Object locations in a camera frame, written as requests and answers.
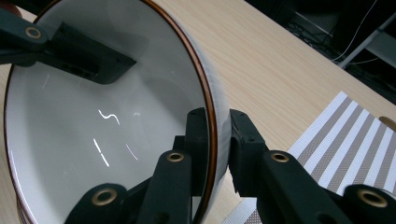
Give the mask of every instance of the bowl rim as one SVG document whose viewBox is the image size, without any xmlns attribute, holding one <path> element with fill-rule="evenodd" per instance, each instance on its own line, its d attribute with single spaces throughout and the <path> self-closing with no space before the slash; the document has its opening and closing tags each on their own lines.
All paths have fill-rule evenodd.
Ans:
<svg viewBox="0 0 396 224">
<path fill-rule="evenodd" d="M 194 66 L 194 69 L 200 81 L 200 86 L 204 95 L 205 111 L 207 115 L 207 125 L 208 125 L 207 128 L 209 134 L 209 153 L 208 153 L 208 167 L 207 167 L 208 169 L 205 179 L 203 195 L 201 197 L 201 201 L 199 203 L 198 209 L 193 218 L 194 223 L 201 223 L 205 217 L 206 211 L 209 206 L 212 191 L 215 186 L 215 179 L 217 173 L 219 138 L 218 138 L 216 110 L 212 96 L 212 91 L 210 90 L 209 81 L 206 77 L 206 72 L 203 67 L 203 64 L 201 63 L 201 59 L 198 56 L 197 50 L 194 48 L 193 44 L 190 42 L 189 38 L 187 37 L 185 32 L 181 29 L 181 27 L 177 24 L 177 22 L 172 18 L 172 16 L 169 13 L 167 13 L 163 8 L 161 8 L 158 4 L 154 3 L 153 1 L 151 0 L 140 0 L 140 1 L 146 4 L 151 9 L 153 9 L 157 14 L 159 14 L 166 21 L 166 23 L 173 29 L 179 40 L 182 42 L 185 50 L 190 56 L 191 62 Z M 56 5 L 60 2 L 62 2 L 62 0 L 54 0 L 53 2 L 51 2 L 37 15 L 34 23 L 37 23 L 49 10 L 51 10 L 53 7 L 56 7 Z M 30 213 L 28 212 L 26 204 L 24 204 L 21 201 L 21 192 L 19 190 L 19 186 L 17 183 L 18 180 L 16 179 L 17 177 L 15 175 L 14 168 L 10 163 L 9 148 L 7 144 L 8 91 L 9 91 L 10 80 L 13 75 L 13 72 L 14 72 L 14 64 L 11 65 L 11 68 L 8 73 L 5 102 L 4 102 L 4 115 L 3 115 L 3 120 L 4 120 L 3 131 L 4 131 L 4 139 L 5 139 L 5 150 L 7 155 L 7 165 L 8 165 L 8 171 L 11 177 L 12 185 L 17 195 L 17 204 L 18 207 L 22 210 L 19 211 L 19 216 L 21 215 L 21 212 L 23 212 L 26 215 L 25 217 L 27 218 L 27 222 L 34 223 L 32 217 L 30 216 Z"/>
</svg>

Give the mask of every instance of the wooden table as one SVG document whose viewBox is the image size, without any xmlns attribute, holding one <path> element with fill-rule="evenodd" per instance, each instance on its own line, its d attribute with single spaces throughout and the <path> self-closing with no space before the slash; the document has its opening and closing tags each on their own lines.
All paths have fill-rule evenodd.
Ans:
<svg viewBox="0 0 396 224">
<path fill-rule="evenodd" d="M 339 91 L 374 116 L 396 120 L 395 105 L 242 0 L 155 2 L 201 45 L 230 107 L 250 116 L 271 149 L 288 150 Z M 0 67 L 1 106 L 7 70 Z M 0 223 L 19 223 L 2 134 L 0 141 Z M 205 223 L 221 223 L 241 200 L 227 174 Z"/>
</svg>

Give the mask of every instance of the white ceramic bowl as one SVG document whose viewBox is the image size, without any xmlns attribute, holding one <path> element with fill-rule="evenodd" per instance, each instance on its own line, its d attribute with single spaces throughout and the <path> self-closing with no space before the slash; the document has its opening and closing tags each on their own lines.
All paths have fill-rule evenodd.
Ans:
<svg viewBox="0 0 396 224">
<path fill-rule="evenodd" d="M 49 36 L 61 22 L 137 60 L 99 85 L 36 63 L 13 67 L 5 133 L 22 212 L 32 223 L 63 223 L 82 195 L 103 183 L 130 189 L 152 176 L 159 156 L 204 107 L 209 171 L 197 202 L 202 220 L 227 165 L 231 122 L 219 77 L 166 12 L 135 0 L 64 0 L 37 21 Z"/>
</svg>

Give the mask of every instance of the wire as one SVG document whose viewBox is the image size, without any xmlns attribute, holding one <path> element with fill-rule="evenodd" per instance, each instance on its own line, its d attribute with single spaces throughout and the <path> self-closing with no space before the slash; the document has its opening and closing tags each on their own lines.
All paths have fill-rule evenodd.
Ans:
<svg viewBox="0 0 396 224">
<path fill-rule="evenodd" d="M 361 20 L 361 24 L 359 24 L 358 29 L 356 30 L 355 34 L 352 37 L 352 40 L 350 41 L 349 45 L 346 47 L 346 50 L 339 55 L 338 57 L 332 59 L 332 62 L 334 62 L 335 60 L 338 60 L 339 58 L 341 58 L 342 56 L 344 56 L 344 54 L 347 53 L 347 51 L 349 50 L 350 46 L 352 45 L 353 41 L 355 40 L 356 35 L 358 34 L 359 29 L 361 28 L 361 25 L 363 24 L 363 22 L 366 20 L 367 15 L 369 15 L 370 11 L 373 9 L 373 7 L 375 6 L 377 0 L 375 0 L 373 2 L 373 4 L 371 5 L 370 9 L 367 11 L 366 15 L 363 17 L 363 20 Z"/>
<path fill-rule="evenodd" d="M 289 22 L 285 29 L 287 29 L 290 33 L 298 37 L 300 40 L 305 42 L 306 45 L 310 46 L 311 48 L 315 49 L 322 55 L 327 58 L 336 57 L 337 53 L 331 46 L 328 44 L 323 43 L 321 39 L 317 37 L 317 35 L 312 34 L 302 25 L 296 22 Z"/>
<path fill-rule="evenodd" d="M 378 60 L 378 58 L 374 58 L 374 59 L 370 59 L 370 60 L 363 61 L 363 62 L 358 62 L 358 63 L 349 63 L 349 64 L 370 63 L 370 62 L 373 62 L 373 61 L 375 61 L 375 60 Z"/>
<path fill-rule="evenodd" d="M 322 44 L 326 44 L 327 38 L 332 37 L 332 33 L 335 31 L 335 27 L 337 27 L 337 25 L 334 25 L 334 27 L 330 30 L 330 32 L 326 34 L 326 36 L 322 41 Z"/>
</svg>

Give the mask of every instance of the metal screw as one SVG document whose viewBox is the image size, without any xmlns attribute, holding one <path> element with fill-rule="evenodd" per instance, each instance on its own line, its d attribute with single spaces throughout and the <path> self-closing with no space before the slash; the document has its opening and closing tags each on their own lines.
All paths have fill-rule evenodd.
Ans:
<svg viewBox="0 0 396 224">
<path fill-rule="evenodd" d="M 27 27 L 25 33 L 27 34 L 27 36 L 33 39 L 38 39 L 41 37 L 41 32 L 37 30 L 35 27 L 31 27 L 31 26 Z"/>
<path fill-rule="evenodd" d="M 371 206 L 379 208 L 388 206 L 388 202 L 384 197 L 368 189 L 359 189 L 358 196 L 362 201 L 370 204 Z"/>
<path fill-rule="evenodd" d="M 117 192 L 111 188 L 99 189 L 92 197 L 92 203 L 97 206 L 107 205 L 117 197 Z"/>
<path fill-rule="evenodd" d="M 285 155 L 282 154 L 282 153 L 273 153 L 273 154 L 271 155 L 271 158 L 272 158 L 274 161 L 278 161 L 278 162 L 287 162 L 287 161 L 289 161 L 289 157 L 285 156 Z"/>
<path fill-rule="evenodd" d="M 184 155 L 181 153 L 174 152 L 174 153 L 169 154 L 167 156 L 167 159 L 172 162 L 178 162 L 178 161 L 182 161 L 184 159 Z"/>
</svg>

